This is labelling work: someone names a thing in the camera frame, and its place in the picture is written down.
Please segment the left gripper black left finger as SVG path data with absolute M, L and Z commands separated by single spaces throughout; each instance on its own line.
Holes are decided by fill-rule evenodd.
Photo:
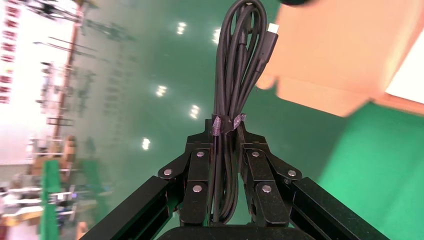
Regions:
M 184 153 L 151 176 L 99 223 L 84 240 L 183 240 L 182 229 L 210 222 L 212 120 L 187 137 Z

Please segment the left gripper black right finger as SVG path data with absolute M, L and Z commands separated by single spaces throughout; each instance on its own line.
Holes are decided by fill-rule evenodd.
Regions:
M 237 127 L 240 174 L 252 223 L 266 240 L 383 240 L 385 235 L 315 181 Z

